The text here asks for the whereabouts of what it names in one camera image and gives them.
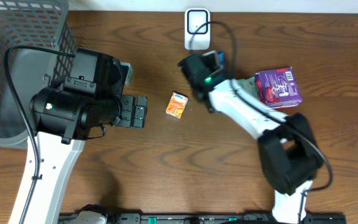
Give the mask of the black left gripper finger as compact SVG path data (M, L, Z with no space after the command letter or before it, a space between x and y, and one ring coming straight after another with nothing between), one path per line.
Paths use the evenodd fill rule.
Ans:
M133 124L133 112L135 107L135 97L132 95L121 96L122 111L120 115L120 121L116 126L129 128Z
M142 129L145 126L145 117L147 114L147 97L138 96L135 103L133 128Z

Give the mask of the orange tissue pack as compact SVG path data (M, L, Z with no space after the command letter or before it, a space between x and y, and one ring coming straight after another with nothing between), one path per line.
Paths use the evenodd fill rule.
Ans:
M180 119L188 102L188 97L177 92L173 92L165 110L166 114Z

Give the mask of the blue Oreo cookie pack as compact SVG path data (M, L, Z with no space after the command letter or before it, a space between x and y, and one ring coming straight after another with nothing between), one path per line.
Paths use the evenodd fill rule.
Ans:
M218 58L219 58L220 67L224 68L226 64L226 54L223 51L219 51Z

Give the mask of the mint green tissue pack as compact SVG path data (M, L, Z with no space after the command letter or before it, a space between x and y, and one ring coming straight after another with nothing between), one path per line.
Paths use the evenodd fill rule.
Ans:
M254 98L260 100L259 91L257 89L257 85L254 77L248 79L239 79L237 82L243 89L245 89L246 92L248 92Z

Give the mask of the purple pink tissue pack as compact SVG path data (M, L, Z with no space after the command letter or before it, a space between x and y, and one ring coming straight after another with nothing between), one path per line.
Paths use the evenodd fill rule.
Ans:
M303 101L292 67L257 72L255 84L261 102L270 108L298 106Z

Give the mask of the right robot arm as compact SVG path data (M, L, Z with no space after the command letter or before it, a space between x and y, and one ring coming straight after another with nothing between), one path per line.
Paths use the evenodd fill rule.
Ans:
M217 56L191 54L178 67L209 109L230 117L256 139L262 172L275 191L273 218L301 223L306 196L323 165L307 119L276 111L254 98L219 65Z

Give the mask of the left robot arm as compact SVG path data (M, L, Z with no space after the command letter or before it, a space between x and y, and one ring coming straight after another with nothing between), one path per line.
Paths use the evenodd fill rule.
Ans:
M56 223L74 165L93 128L141 129L147 98L126 95L129 63L88 49L73 68L42 88L20 113L29 135L27 161L9 221Z

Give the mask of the grey plastic mesh basket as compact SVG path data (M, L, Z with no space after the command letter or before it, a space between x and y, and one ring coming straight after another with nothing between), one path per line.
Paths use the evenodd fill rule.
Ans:
M68 76L76 44L67 24L67 1L0 0L0 147L25 149L27 130L4 71L4 55L20 101L29 111L31 98L52 80Z

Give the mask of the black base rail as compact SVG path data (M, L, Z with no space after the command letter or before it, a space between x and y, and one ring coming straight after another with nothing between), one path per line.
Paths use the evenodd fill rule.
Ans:
M277 223L273 215L263 212L238 214L144 214L113 213L97 205L87 205L78 213L60 215L58 223L110 224L218 224L218 223Z

